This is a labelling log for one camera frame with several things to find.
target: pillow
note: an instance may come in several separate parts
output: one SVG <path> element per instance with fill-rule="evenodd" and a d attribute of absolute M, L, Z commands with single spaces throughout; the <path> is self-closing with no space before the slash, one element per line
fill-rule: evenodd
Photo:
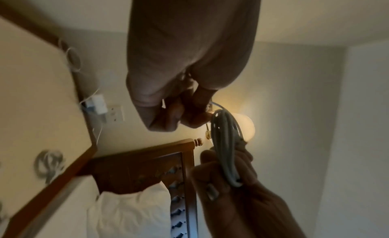
<path fill-rule="evenodd" d="M 160 182 L 142 192 L 103 192 L 88 209 L 88 238 L 170 237 L 170 193 Z"/>

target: bed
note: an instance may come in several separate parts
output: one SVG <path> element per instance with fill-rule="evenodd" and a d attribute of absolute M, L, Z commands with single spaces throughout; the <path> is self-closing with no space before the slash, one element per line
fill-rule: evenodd
<path fill-rule="evenodd" d="M 193 149 L 200 144 L 197 140 L 187 139 L 94 158 L 78 175 L 92 175 L 100 193 L 135 193 L 162 181 L 171 196 L 171 238 L 195 238 L 196 193 L 188 172 L 194 167 Z"/>

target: power outlet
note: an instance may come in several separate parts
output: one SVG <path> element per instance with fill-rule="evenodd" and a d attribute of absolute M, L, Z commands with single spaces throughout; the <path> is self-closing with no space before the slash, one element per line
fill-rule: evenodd
<path fill-rule="evenodd" d="M 122 106 L 108 106 L 108 112 L 105 114 L 107 124 L 116 124 L 124 122 L 124 113 Z"/>

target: fingernail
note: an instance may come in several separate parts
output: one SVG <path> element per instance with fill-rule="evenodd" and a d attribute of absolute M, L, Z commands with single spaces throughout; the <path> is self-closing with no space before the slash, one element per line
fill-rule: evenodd
<path fill-rule="evenodd" d="M 205 187 L 205 192 L 208 195 L 208 198 L 211 201 L 216 200 L 219 197 L 219 191 L 215 188 L 215 186 L 212 183 L 208 183 Z"/>

